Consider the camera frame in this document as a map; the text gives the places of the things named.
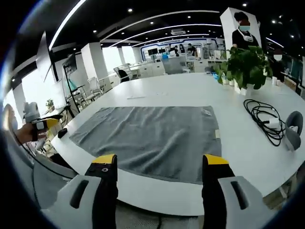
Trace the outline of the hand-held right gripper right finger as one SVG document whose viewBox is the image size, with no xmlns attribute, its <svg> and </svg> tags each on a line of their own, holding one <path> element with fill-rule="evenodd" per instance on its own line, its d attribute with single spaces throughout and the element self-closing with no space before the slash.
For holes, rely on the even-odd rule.
<svg viewBox="0 0 305 229">
<path fill-rule="evenodd" d="M 203 155 L 202 182 L 205 229 L 261 229 L 273 217 L 261 192 L 220 156 Z"/>
</svg>

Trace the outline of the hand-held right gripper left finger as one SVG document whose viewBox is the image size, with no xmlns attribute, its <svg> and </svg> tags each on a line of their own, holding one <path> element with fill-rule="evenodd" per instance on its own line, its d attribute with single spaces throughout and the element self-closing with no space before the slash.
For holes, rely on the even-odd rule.
<svg viewBox="0 0 305 229">
<path fill-rule="evenodd" d="M 55 203 L 42 212 L 58 229 L 114 229 L 117 178 L 117 156 L 99 156 L 84 175 L 61 188 Z"/>
</svg>

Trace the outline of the person's left hand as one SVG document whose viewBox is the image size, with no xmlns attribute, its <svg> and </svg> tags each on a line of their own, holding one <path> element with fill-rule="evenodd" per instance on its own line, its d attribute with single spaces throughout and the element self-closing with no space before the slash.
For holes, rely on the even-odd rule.
<svg viewBox="0 0 305 229">
<path fill-rule="evenodd" d="M 38 134 L 32 123 L 25 124 L 22 128 L 16 130 L 14 133 L 20 145 L 38 140 Z"/>
</svg>

